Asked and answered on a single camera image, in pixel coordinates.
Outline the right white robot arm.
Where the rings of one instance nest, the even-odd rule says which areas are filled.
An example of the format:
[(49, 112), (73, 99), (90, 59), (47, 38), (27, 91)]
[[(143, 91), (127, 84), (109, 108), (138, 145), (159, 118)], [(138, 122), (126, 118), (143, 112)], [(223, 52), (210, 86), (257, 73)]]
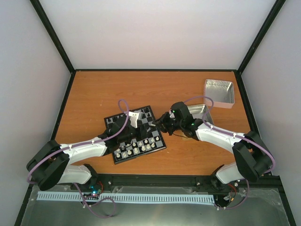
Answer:
[(180, 130), (188, 138), (211, 143), (233, 154), (235, 162), (222, 165), (213, 173), (212, 184), (215, 186), (241, 179), (256, 182), (261, 175), (271, 171), (275, 160), (257, 133), (236, 133), (219, 128), (209, 123), (206, 115), (206, 112), (197, 113), (184, 102), (177, 102), (153, 125), (169, 135)]

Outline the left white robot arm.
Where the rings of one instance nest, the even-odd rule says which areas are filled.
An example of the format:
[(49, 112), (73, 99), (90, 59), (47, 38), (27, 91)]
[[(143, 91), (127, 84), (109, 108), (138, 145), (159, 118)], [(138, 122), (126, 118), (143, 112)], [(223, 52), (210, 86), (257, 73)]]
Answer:
[(42, 191), (59, 183), (68, 183), (66, 177), (76, 173), (72, 183), (82, 184), (86, 189), (94, 189), (98, 178), (86, 166), (76, 167), (73, 163), (91, 157), (102, 157), (116, 151), (121, 143), (130, 144), (132, 139), (146, 139), (150, 133), (148, 123), (133, 116), (119, 117), (111, 128), (97, 137), (73, 144), (58, 144), (48, 141), (27, 163), (27, 182), (37, 184)]

